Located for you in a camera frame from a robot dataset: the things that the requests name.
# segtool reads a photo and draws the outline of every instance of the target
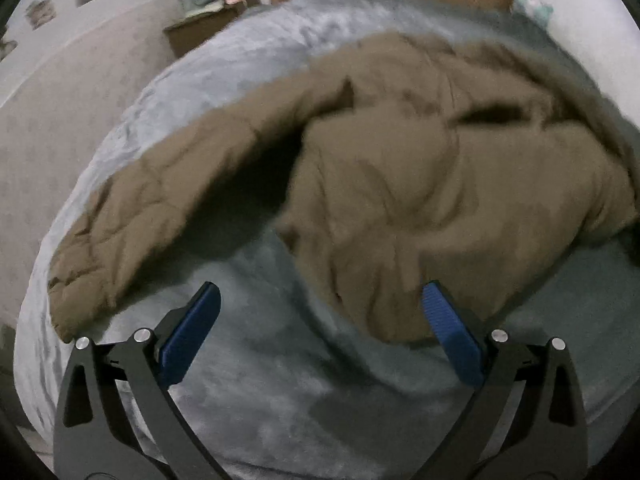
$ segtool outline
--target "pivot bolt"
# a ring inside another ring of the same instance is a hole
[[[566,343],[559,337],[553,338],[551,340],[551,346],[559,351],[566,349]]]
[[[89,343],[90,341],[88,337],[81,337],[80,339],[78,339],[78,341],[76,341],[76,348],[78,350],[84,350],[89,346]]]
[[[148,328],[141,328],[140,330],[137,330],[133,335],[133,339],[136,341],[136,343],[144,343],[146,341],[149,341],[149,338],[151,338],[151,330],[149,330]]]
[[[509,340],[509,334],[504,330],[497,329],[491,332],[491,339],[497,343],[506,343]]]

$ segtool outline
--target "brown comforter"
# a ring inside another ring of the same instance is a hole
[[[486,318],[577,238],[638,218],[636,160],[600,102],[500,46],[389,34],[342,48],[109,178],[53,257],[52,323],[68,342],[115,314],[207,193],[300,132],[278,229],[316,293],[386,341],[430,335],[432,279]]]

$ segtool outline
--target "wooden nightstand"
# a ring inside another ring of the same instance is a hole
[[[215,36],[249,7],[258,5],[260,5],[260,0],[245,0],[231,6],[225,5],[218,12],[203,12],[197,16],[185,18],[181,22],[167,27],[164,33],[169,38],[169,43],[176,57],[182,57]]]

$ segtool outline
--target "blanket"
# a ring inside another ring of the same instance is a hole
[[[68,342],[117,313],[210,193],[300,131],[279,230],[316,293],[389,342],[430,336],[418,298],[432,279],[486,319],[577,238],[637,219],[616,120],[592,88],[500,45],[360,41],[111,176],[53,256],[52,323]]]

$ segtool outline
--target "gray fleece blanket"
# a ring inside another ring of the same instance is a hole
[[[211,107],[298,69],[312,56],[384,30],[535,49],[585,84],[586,74],[519,16],[429,0],[293,0],[261,8],[176,62],[125,113],[80,177],[42,243],[18,322],[15,378],[32,424],[52,440],[71,352],[50,326],[51,255],[89,194],[149,146]],[[621,124],[637,148],[635,130]],[[204,445],[235,478],[388,479],[417,469],[471,391],[437,346],[389,346],[356,332],[297,274],[270,228],[284,196],[281,146],[207,203],[153,268],[130,308],[87,334],[126,339],[183,306],[205,280],[222,314],[185,380],[170,393]],[[522,341],[564,338],[576,361],[590,425],[590,462],[609,449],[640,393],[640,272],[620,240],[572,251],[502,325]],[[146,451],[158,456],[126,384],[123,398]]]

